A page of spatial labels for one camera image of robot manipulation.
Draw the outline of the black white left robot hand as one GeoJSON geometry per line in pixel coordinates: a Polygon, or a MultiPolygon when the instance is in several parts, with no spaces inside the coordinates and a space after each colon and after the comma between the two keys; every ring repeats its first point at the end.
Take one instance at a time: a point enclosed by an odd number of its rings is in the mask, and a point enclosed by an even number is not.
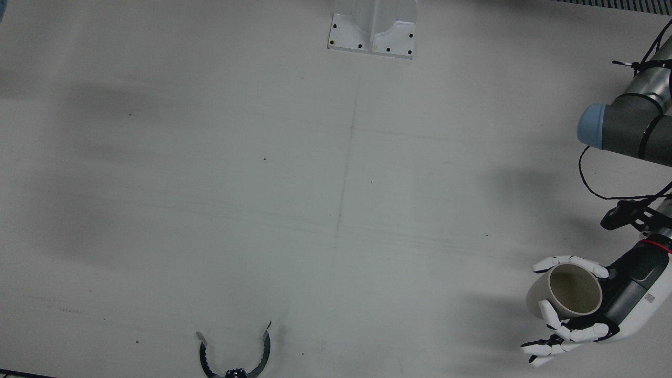
{"type": "Polygon", "coordinates": [[[602,290],[602,304],[590,315],[562,318],[559,306],[548,299],[536,309],[551,335],[523,343],[521,352],[535,367],[590,343],[610,343],[637,333],[670,295],[670,238],[650,234],[609,266],[577,256],[548,257],[532,266],[545,273],[561,264],[587,269],[602,290]]]}

